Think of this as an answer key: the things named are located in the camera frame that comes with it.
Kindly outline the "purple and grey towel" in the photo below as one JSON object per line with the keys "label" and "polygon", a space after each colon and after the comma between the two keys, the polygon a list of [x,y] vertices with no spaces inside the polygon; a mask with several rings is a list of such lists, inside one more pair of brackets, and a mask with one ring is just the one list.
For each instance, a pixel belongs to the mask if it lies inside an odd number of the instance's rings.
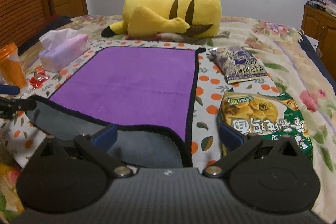
{"label": "purple and grey towel", "polygon": [[198,77],[196,50],[108,47],[98,51],[49,98],[34,96],[31,123],[62,140],[109,124],[117,141],[106,151],[146,168],[191,167]]}

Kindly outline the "orange plastic cup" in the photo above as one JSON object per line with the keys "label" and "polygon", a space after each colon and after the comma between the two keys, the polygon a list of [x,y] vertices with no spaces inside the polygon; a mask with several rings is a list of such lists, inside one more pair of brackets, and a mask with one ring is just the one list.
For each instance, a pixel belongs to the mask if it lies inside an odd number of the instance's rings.
{"label": "orange plastic cup", "polygon": [[24,89],[27,86],[25,74],[19,60],[18,48],[9,43],[1,48],[0,52],[1,75],[9,85]]}

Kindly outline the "small red candy wrapper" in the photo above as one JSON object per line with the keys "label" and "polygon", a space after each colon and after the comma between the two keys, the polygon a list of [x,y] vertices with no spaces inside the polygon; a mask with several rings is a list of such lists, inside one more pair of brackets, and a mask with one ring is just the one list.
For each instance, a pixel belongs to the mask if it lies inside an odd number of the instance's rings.
{"label": "small red candy wrapper", "polygon": [[50,78],[45,71],[35,72],[29,83],[33,89],[39,89]]}

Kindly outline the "orange-dotted white cloth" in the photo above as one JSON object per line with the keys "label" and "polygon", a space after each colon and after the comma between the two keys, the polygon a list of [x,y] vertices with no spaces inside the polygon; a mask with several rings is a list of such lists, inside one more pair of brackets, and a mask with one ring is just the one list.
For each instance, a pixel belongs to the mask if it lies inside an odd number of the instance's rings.
{"label": "orange-dotted white cloth", "polygon": [[[197,45],[175,42],[147,42],[143,40],[94,40],[90,50],[70,63],[60,73],[49,73],[49,79],[41,87],[28,87],[21,98],[37,94],[49,97],[73,74],[84,66],[98,50],[104,48],[152,47],[173,50],[198,48]],[[221,146],[217,133],[217,113],[225,91],[236,89],[239,92],[260,93],[277,96],[278,89],[270,76],[252,82],[228,85],[220,70],[211,62],[205,53],[198,57],[199,74],[196,88],[196,99],[193,117],[193,133],[191,154],[193,165],[198,168],[213,163],[221,155]],[[1,120],[1,163],[20,168],[24,166],[37,146],[45,138],[45,133],[34,127],[23,112],[19,112],[12,120]]]}

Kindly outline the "green noodle snack bag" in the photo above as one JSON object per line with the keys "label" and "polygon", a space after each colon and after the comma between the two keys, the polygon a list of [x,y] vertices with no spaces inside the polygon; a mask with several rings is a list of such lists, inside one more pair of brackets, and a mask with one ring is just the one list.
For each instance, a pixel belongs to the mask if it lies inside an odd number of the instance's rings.
{"label": "green noodle snack bag", "polygon": [[295,100],[287,93],[264,96],[228,91],[220,105],[219,125],[227,124],[244,135],[255,133],[276,141],[284,134],[295,139],[305,156],[313,160],[307,125]]}

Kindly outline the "pink tissue pack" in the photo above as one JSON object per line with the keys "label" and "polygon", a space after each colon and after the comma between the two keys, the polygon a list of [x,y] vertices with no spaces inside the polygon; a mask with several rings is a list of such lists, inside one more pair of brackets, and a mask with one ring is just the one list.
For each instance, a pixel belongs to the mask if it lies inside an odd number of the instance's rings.
{"label": "pink tissue pack", "polygon": [[80,34],[71,28],[52,30],[39,38],[44,50],[39,59],[44,70],[58,73],[90,49],[87,34]]}

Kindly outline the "purple snack bag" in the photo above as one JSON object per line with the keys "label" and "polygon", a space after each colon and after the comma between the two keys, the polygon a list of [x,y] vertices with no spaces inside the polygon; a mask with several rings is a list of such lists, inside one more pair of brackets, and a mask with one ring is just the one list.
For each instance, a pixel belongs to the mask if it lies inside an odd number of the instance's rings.
{"label": "purple snack bag", "polygon": [[263,63],[243,47],[216,47],[210,49],[209,53],[228,84],[252,81],[268,74]]}

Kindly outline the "floral bed blanket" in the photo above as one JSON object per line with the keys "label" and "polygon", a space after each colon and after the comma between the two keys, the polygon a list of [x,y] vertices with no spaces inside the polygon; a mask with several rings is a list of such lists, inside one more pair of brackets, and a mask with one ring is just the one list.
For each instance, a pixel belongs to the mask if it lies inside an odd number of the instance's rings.
{"label": "floral bed blanket", "polygon": [[[78,16],[62,28],[72,28],[94,40],[143,40],[175,42],[210,47],[245,47],[260,59],[275,83],[278,93],[287,92],[297,102],[313,144],[313,166],[321,182],[321,192],[313,211],[327,223],[335,221],[335,91],[332,80],[322,74],[303,50],[303,34],[293,27],[241,17],[222,17],[214,38],[192,40],[180,35],[163,34],[159,38],[126,38],[120,35],[104,39],[101,31],[121,16]],[[1,223],[10,223],[23,212],[14,190],[20,168],[1,163]]]}

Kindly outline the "white paper by cabinet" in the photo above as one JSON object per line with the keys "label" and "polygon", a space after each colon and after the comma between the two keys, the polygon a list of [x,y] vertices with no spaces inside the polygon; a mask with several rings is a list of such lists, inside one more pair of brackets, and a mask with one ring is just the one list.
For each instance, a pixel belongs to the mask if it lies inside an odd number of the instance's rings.
{"label": "white paper by cabinet", "polygon": [[306,38],[308,39],[309,43],[313,47],[314,51],[317,51],[319,41],[317,39],[311,38],[310,36],[305,35]]}

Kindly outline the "yellow Pikachu plush toy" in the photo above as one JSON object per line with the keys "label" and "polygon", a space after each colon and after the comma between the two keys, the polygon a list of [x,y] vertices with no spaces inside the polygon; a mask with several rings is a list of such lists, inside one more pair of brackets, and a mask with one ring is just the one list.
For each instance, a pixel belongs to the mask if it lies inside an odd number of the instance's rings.
{"label": "yellow Pikachu plush toy", "polygon": [[209,38],[218,33],[221,18],[221,0],[124,0],[122,20],[107,26],[101,35],[173,33]]}

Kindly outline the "wooden cabinet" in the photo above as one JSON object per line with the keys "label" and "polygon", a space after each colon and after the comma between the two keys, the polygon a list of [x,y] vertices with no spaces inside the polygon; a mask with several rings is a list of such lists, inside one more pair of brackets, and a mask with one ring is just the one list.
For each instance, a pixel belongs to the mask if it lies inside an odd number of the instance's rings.
{"label": "wooden cabinet", "polygon": [[305,5],[301,29],[306,36],[319,41],[321,60],[331,75],[335,75],[335,17],[319,9]]}

